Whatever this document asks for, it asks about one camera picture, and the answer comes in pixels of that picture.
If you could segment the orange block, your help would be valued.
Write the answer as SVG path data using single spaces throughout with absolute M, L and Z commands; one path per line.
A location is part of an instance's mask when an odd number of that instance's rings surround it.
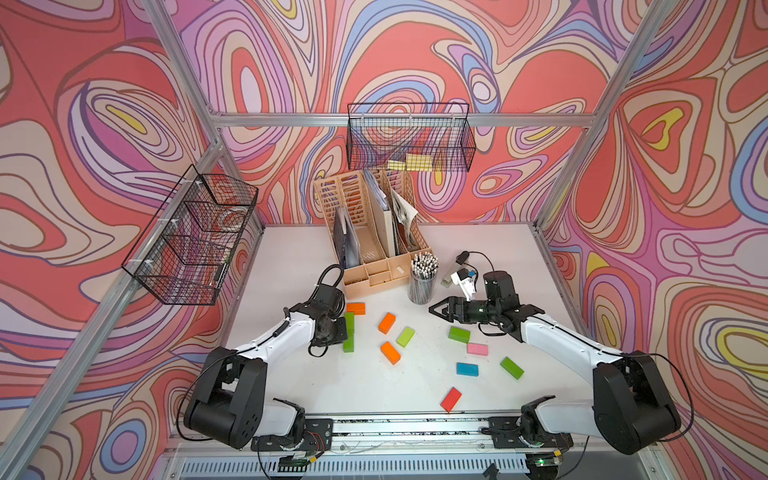
M 351 302 L 346 305 L 346 312 L 354 315 L 365 315 L 366 304 L 363 302 Z
M 399 351 L 390 342 L 382 344 L 380 351 L 392 365 L 396 365 L 402 358 Z
M 388 334 L 396 322 L 396 316 L 388 312 L 378 325 L 378 331 L 382 334 Z

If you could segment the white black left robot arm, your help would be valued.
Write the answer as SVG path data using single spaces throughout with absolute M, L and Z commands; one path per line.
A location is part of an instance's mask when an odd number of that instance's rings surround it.
M 308 300 L 283 310 L 284 318 L 267 333 L 235 349 L 217 347 L 191 385 L 178 427 L 235 449 L 253 440 L 280 448 L 301 446 L 305 409 L 267 396 L 268 374 L 294 352 L 322 356 L 347 340 L 344 293 L 318 284 Z

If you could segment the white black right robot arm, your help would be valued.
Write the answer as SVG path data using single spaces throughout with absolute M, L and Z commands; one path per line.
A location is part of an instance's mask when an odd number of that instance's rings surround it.
M 485 299 L 449 296 L 431 305 L 429 313 L 449 323 L 494 325 L 568 367 L 592 388 L 586 399 L 546 395 L 524 404 L 515 428 L 522 442 L 539 445 L 555 435 L 579 434 L 599 437 L 631 455 L 680 435 L 682 420 L 650 354 L 605 346 L 522 303 L 505 271 L 485 274 L 483 283 Z

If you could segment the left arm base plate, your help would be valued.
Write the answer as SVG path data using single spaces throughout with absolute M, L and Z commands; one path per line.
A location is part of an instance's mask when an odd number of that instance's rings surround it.
M 331 418 L 298 420 L 284 436 L 255 437 L 251 442 L 253 452 L 308 452 L 322 453 L 332 447 L 334 421 Z

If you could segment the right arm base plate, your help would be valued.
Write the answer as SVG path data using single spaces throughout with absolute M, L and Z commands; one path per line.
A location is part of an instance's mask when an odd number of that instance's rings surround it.
M 570 434 L 552 434 L 525 416 L 496 416 L 480 429 L 496 449 L 559 449 L 569 450 L 573 445 Z

